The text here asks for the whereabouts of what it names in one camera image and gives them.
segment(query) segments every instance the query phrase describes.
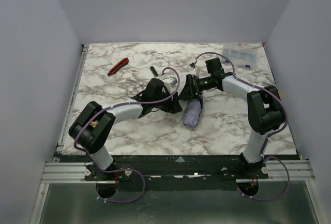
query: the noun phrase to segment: gray wall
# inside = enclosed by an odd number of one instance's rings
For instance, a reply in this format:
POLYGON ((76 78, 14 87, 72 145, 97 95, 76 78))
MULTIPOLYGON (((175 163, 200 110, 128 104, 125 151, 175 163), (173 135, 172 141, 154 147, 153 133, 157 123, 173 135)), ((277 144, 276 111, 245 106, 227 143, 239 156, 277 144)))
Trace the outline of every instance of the gray wall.
POLYGON ((28 223, 81 46, 58 0, 0 0, 0 222, 28 223))
POLYGON ((59 0, 83 43, 266 41, 289 0, 59 0))
POLYGON ((299 151, 311 160, 331 220, 331 2, 291 0, 266 54, 299 151))

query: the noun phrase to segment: clear plastic box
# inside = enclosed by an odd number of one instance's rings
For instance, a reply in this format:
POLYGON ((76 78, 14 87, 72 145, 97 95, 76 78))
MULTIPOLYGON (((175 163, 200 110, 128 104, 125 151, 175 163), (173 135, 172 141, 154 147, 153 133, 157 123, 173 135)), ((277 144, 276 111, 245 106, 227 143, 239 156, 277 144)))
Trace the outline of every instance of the clear plastic box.
POLYGON ((258 50, 238 44, 224 44, 222 55, 231 60, 235 66, 249 69, 257 64, 258 50))

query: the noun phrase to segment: marble surface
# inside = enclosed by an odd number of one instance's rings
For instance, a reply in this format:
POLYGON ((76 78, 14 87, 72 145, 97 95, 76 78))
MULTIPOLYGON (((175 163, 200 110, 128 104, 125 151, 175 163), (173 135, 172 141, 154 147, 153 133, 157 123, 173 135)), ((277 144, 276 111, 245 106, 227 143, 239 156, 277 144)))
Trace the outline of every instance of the marble surface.
MULTIPOLYGON (((237 68, 237 75, 263 86, 274 84, 262 45, 240 45, 257 49, 258 61, 253 69, 237 68)), ((167 66, 188 73, 187 66, 197 55, 207 51, 222 53, 222 48, 223 44, 220 43, 92 44, 89 46, 69 124, 73 123, 90 101, 101 105, 114 104, 136 95, 153 77, 149 70, 152 65, 159 73, 167 66), (108 77, 108 71, 124 57, 129 58, 129 65, 108 77)), ((201 77, 207 76, 204 61, 213 57, 206 55, 198 61, 201 77)), ((223 67, 226 72, 231 71, 229 65, 223 64, 223 67)), ((114 125, 106 142, 108 151, 117 155, 239 154, 244 150, 251 132, 247 104, 219 90, 204 92, 203 95, 204 111, 195 130, 185 128, 178 121, 178 116, 174 118, 172 114, 158 111, 114 125)), ((73 139, 69 135, 65 135, 64 142, 64 155, 83 154, 74 149, 73 139)), ((295 153, 289 128, 273 136, 266 149, 266 154, 295 153)))

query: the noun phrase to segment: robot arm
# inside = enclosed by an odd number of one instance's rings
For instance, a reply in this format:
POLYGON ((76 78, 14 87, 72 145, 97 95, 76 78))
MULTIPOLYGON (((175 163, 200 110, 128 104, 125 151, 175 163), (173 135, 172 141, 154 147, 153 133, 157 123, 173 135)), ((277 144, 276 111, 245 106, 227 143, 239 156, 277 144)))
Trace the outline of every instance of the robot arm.
MULTIPOLYGON (((204 90, 218 88, 247 102, 248 119, 252 132, 242 156, 248 165, 260 162, 260 151, 263 149, 268 133, 272 130, 277 130, 285 120, 280 104, 264 91, 237 81, 231 72, 224 73, 219 58, 206 61, 206 67, 210 74, 209 77, 200 79, 196 74, 186 75, 183 89, 171 99, 158 104, 128 104, 102 113, 95 120, 97 125, 95 127, 89 125, 83 132, 79 139, 79 144, 85 148, 99 167, 106 169, 113 162, 113 159, 104 144, 114 124, 132 118, 143 117, 149 114, 153 108, 159 108, 169 113, 181 112, 180 100, 189 100, 202 94, 204 90)), ((159 79, 152 78, 146 89, 130 99, 130 102, 153 102, 164 99, 170 95, 171 87, 175 83, 174 81, 164 83, 159 79)), ((274 86, 268 86, 265 89, 279 98, 278 91, 274 86)), ((82 127, 105 107, 108 106, 90 102, 70 127, 69 135, 75 139, 82 127)))

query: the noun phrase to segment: red box cutter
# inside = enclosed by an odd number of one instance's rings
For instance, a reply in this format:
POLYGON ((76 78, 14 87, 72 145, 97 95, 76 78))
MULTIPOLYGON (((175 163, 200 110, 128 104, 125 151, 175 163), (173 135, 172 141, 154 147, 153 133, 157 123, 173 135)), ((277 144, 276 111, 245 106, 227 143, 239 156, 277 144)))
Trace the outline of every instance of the red box cutter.
POLYGON ((123 66, 127 65, 129 63, 129 59, 126 57, 125 59, 118 62, 117 65, 115 65, 109 72, 108 75, 114 75, 116 72, 119 71, 123 66))

